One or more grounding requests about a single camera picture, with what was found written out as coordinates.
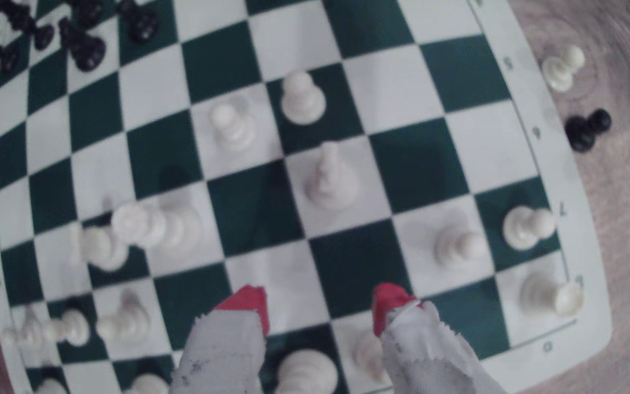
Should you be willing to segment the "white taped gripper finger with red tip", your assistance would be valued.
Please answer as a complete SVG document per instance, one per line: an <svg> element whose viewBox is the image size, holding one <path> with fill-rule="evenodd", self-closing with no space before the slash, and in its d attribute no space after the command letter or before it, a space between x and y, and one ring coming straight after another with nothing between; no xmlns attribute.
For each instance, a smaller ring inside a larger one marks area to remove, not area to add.
<svg viewBox="0 0 630 394"><path fill-rule="evenodd" d="M383 282L372 292L372 313L394 393L506 393L433 302Z"/></svg>
<svg viewBox="0 0 630 394"><path fill-rule="evenodd" d="M265 288L244 285L195 318L170 393L260 393L268 332Z"/></svg>

